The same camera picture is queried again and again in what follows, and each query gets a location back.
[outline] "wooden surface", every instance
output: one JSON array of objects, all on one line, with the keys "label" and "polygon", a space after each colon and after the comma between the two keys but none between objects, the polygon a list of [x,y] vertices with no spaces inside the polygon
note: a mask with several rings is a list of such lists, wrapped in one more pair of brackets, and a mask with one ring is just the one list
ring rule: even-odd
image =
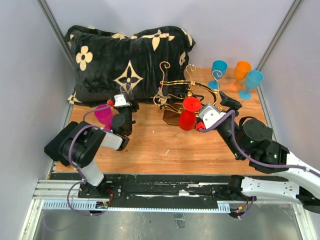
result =
[{"label": "wooden surface", "polygon": [[[210,68],[197,68],[192,73],[192,80],[207,85],[212,80],[210,71]],[[251,91],[250,100],[241,100],[238,92],[228,88],[231,81],[234,81],[233,69],[228,69],[220,80],[221,90],[243,105],[236,121],[241,117],[253,116],[265,122],[257,91]],[[241,84],[241,89],[244,89],[244,81]],[[207,91],[195,89],[195,94],[205,95],[203,103],[213,102]],[[74,106],[70,121],[81,122],[89,110],[89,107]],[[136,124],[133,125],[133,133],[125,150],[115,151],[106,147],[98,150],[95,162],[100,170],[105,173],[144,174],[261,174],[248,166],[248,160],[235,160],[216,131],[183,131],[178,126],[167,125],[162,120],[163,114],[164,111],[156,105],[140,104],[140,110],[133,113]],[[86,121],[101,126],[93,113],[87,116]],[[74,172],[74,168],[58,163],[55,171]]]}]

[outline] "red cup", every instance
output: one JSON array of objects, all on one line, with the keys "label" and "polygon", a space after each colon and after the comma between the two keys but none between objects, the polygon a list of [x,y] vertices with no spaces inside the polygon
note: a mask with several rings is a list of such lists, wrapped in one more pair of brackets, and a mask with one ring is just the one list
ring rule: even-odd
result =
[{"label": "red cup", "polygon": [[178,125],[182,130],[190,131],[195,128],[197,121],[196,114],[192,111],[184,110],[180,114]]},{"label": "red cup", "polygon": [[183,107],[190,112],[196,112],[201,108],[201,102],[194,96],[189,96],[183,100]]}]

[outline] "white wall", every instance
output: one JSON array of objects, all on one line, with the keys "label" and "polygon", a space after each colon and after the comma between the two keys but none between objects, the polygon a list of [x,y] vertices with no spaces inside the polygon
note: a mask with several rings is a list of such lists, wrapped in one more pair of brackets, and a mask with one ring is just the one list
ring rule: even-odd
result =
[{"label": "white wall", "polygon": [[62,129],[73,70],[36,0],[0,2],[0,239],[18,239],[44,146]]},{"label": "white wall", "polygon": [[[320,170],[320,1],[304,1],[264,69],[278,141]],[[320,238],[320,215],[312,214]]]},{"label": "white wall", "polygon": [[171,25],[185,29],[196,45],[190,63],[211,67],[217,59],[256,67],[293,0],[47,0],[65,34],[72,25],[131,36]]}]

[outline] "floral pattern pillow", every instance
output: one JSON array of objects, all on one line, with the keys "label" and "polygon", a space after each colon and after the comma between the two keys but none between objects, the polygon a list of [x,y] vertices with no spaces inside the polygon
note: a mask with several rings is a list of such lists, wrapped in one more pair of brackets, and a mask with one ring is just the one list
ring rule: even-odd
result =
[{"label": "floral pattern pillow", "polygon": [[[130,85],[134,97],[148,102],[157,94],[163,74],[162,61],[170,63],[166,81],[184,80],[188,52],[195,45],[183,29],[164,26],[144,30],[131,37],[82,26],[71,27],[65,35],[71,45],[75,87],[69,103],[96,106],[105,103]],[[164,95],[187,92],[187,86],[164,87]]]}]

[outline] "orange wine glass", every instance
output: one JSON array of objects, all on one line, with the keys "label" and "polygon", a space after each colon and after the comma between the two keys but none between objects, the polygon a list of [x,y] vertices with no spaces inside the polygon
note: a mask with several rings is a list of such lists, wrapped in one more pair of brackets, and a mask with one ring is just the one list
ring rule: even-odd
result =
[{"label": "orange wine glass", "polygon": [[234,82],[229,83],[229,88],[233,91],[240,89],[239,81],[245,79],[248,72],[251,70],[251,65],[247,61],[238,61],[234,69]]}]

